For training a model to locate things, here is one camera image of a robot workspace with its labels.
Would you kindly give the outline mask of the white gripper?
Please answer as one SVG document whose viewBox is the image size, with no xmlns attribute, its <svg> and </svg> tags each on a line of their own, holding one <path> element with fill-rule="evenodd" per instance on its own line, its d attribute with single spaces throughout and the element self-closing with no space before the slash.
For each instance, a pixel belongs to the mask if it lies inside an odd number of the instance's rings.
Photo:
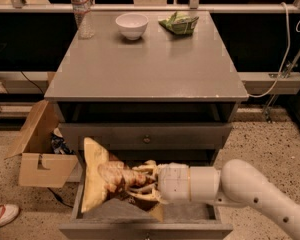
<svg viewBox="0 0 300 240">
<path fill-rule="evenodd" d="M 132 170 L 147 175 L 156 175 L 158 166 L 154 160 L 148 160 L 133 167 Z M 178 163 L 160 165 L 158 190 L 151 189 L 148 192 L 127 190 L 127 193 L 136 199 L 149 202 L 159 202 L 161 198 L 168 203 L 188 202 L 190 200 L 189 166 Z"/>
</svg>

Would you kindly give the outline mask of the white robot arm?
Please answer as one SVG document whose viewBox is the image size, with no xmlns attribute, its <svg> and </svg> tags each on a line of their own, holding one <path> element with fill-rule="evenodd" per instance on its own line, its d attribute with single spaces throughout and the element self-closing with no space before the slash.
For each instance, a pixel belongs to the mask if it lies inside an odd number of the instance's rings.
<svg viewBox="0 0 300 240">
<path fill-rule="evenodd" d="M 162 204 L 204 203 L 250 207 L 270 219 L 293 240 L 300 240 L 300 205 L 251 164 L 233 159 L 218 170 L 186 164 L 147 164 L 134 169 L 151 183 L 128 189 L 138 199 Z"/>
</svg>

